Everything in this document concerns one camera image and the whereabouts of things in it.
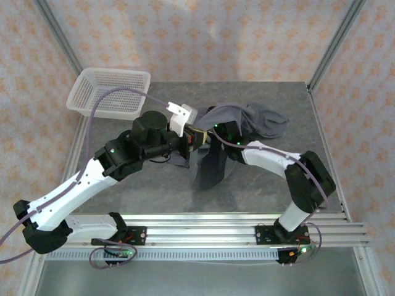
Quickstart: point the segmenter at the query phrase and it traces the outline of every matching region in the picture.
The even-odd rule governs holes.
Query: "patterned wallpaper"
[[[314,92],[346,200],[395,295],[395,5],[367,1]]]
[[[309,81],[352,0],[49,0],[83,67]]]
[[[12,205],[56,187],[78,115],[65,101],[75,81],[31,0],[0,1],[0,235],[17,220]],[[28,248],[22,228],[0,258]],[[0,266],[0,295],[15,295],[28,260]]]

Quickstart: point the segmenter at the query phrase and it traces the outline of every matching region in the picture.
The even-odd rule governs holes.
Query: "aluminum frame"
[[[77,75],[82,71],[82,66],[78,61],[76,55],[74,54],[67,38],[65,37],[59,23],[51,12],[50,7],[48,6],[45,0],[34,0],[37,8],[43,15],[44,20],[46,21],[48,27],[51,29],[52,34],[54,35],[56,41],[59,43],[59,46],[62,48],[66,58],[70,62],[73,70]],[[358,13],[363,6],[365,0],[355,0],[344,18],[341,26],[339,27],[338,32],[335,34],[331,44],[329,45],[325,55],[323,56],[320,65],[318,66],[317,71],[312,77],[311,82],[309,83],[309,90],[314,90],[318,85],[321,77],[325,73],[328,65],[336,54],[337,49],[341,45],[346,36],[348,30],[350,29],[353,21],[358,16]],[[322,133],[322,129],[320,126],[320,120],[317,116],[317,111],[315,109],[313,103],[314,112],[317,119],[317,124],[320,129],[320,134],[324,141],[324,147],[328,159],[330,161],[331,172],[333,176],[336,177],[335,168],[331,162],[331,157],[329,154],[328,147],[325,142],[325,137]],[[65,181],[69,177],[71,177],[77,167],[78,156],[81,152],[83,138],[85,136],[87,119],[84,117],[80,117],[80,122],[78,124],[78,128],[75,133],[75,137],[73,140],[72,150],[70,151],[69,158],[67,160],[67,165],[64,171],[64,175],[62,181]],[[324,247],[335,245],[335,244],[359,244],[358,247],[354,247],[354,252],[356,258],[358,260],[359,270],[365,285],[365,290],[367,291],[367,295],[384,295],[384,288],[380,281],[379,274],[377,272],[376,260],[374,258],[374,254],[370,247],[362,246],[363,244],[368,245],[368,238],[365,235],[365,227],[360,223],[347,223],[350,221],[349,210],[347,208],[346,202],[344,200],[343,192],[341,191],[341,187],[339,187],[339,197],[341,198],[341,203],[344,208],[344,213],[339,214],[326,214],[319,213],[314,215],[312,219],[313,222],[317,223],[321,228],[326,228],[325,233],[323,234],[323,243]],[[262,223],[265,221],[266,223],[272,223],[278,214],[247,214],[247,213],[239,213],[239,214],[166,214],[166,215],[123,215],[128,224],[131,223],[144,223],[146,225],[150,225],[150,227],[154,230],[152,235],[149,235],[147,238],[147,243],[150,244],[150,247],[160,247],[158,245],[158,238],[161,234],[165,234],[167,237],[167,242],[163,244],[167,244],[167,246],[171,245],[180,245],[183,244],[183,241],[176,240],[178,238],[185,236],[186,229],[189,228],[192,224],[195,224],[195,231],[198,230],[200,233],[194,234],[194,238],[196,239],[198,236],[213,236],[220,235],[221,231],[229,231],[232,227],[239,227],[235,233],[232,235],[237,238],[238,241],[233,242],[225,242],[226,244],[243,244],[245,247],[251,245],[252,233],[251,227],[256,222]],[[181,230],[178,234],[171,234],[169,230],[176,230],[179,227]],[[314,230],[311,231],[312,238],[314,239],[316,233]],[[355,236],[354,240],[346,239],[341,241],[339,239],[341,236],[343,238],[346,236]],[[217,244],[218,242],[209,242],[208,244]],[[41,272],[43,270],[44,262],[47,255],[39,255],[34,253],[30,257],[30,261],[27,264],[27,268],[22,277],[22,282],[20,288],[18,290],[17,295],[34,295],[38,282],[41,276]]]

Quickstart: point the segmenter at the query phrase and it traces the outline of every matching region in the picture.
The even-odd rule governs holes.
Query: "gray metal floor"
[[[261,102],[289,117],[283,137],[264,143],[290,152],[312,150],[326,159],[317,122],[304,83],[151,83],[149,94],[163,101],[193,107],[220,102]],[[158,110],[170,116],[161,105],[146,99],[144,111]],[[95,118],[92,151],[101,148],[131,127],[131,121]],[[204,192],[193,192],[188,169],[169,164],[145,162],[143,170],[120,184],[99,193],[76,210],[79,213],[180,213],[180,212],[282,212],[290,202],[285,180],[255,166],[238,164],[219,185]],[[327,212],[340,212],[336,193]]]
[[[270,261],[255,266],[135,261],[97,270],[84,261],[49,261],[36,295],[363,296],[365,291],[352,249],[329,248],[292,268]]]

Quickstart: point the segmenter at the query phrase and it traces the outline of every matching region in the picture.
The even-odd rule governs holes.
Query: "white bracket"
[[[166,109],[173,113],[170,119],[170,130],[175,131],[179,137],[182,137],[184,133],[184,126],[191,125],[198,114],[196,109],[186,104],[179,106],[169,102]]]

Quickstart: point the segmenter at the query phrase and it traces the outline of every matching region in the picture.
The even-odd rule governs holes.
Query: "white plastic basket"
[[[143,71],[86,68],[77,78],[67,99],[66,106],[84,116],[89,116],[93,104],[106,91],[120,86],[136,88],[145,93],[151,75]],[[144,96],[130,91],[116,91],[101,101],[95,117],[134,120],[140,116]]]

